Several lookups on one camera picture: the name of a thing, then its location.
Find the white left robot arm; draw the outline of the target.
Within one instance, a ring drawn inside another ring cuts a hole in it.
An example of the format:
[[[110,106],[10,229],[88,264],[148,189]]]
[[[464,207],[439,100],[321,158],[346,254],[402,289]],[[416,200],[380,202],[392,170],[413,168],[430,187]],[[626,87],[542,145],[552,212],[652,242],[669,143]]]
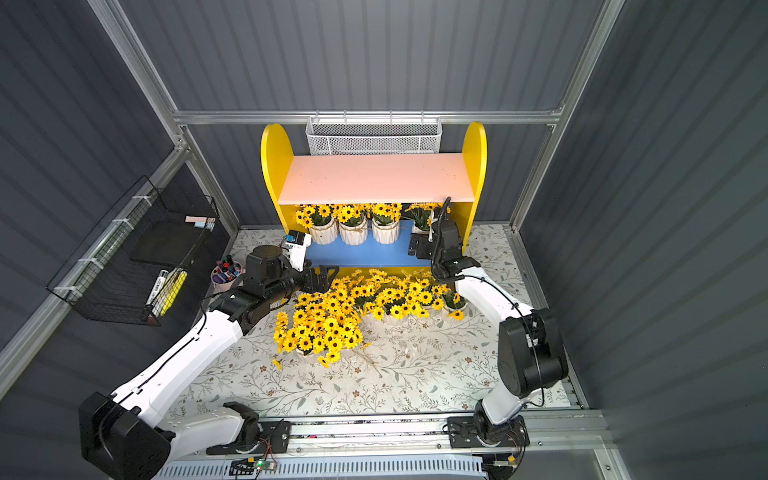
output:
[[[339,266],[313,267],[301,247],[255,247],[244,274],[143,372],[78,409],[82,457],[112,479],[151,479],[168,463],[209,448],[252,452],[269,441],[251,408],[227,402],[178,424],[164,418],[176,398],[220,354],[296,292],[325,293]]]

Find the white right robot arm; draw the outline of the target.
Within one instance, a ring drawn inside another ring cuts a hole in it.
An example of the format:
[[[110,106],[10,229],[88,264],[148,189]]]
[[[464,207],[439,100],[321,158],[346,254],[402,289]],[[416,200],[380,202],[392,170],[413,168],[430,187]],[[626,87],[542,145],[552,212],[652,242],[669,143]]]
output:
[[[497,446],[504,442],[518,448],[529,444],[523,408],[532,395],[568,376],[569,368],[558,322],[548,309],[536,310],[520,303],[493,281],[480,263],[463,253],[457,224],[441,216],[428,235],[411,242],[419,259],[430,261],[432,277],[452,287],[498,326],[497,371],[499,382],[478,401],[472,423],[464,417],[447,421],[454,448]]]

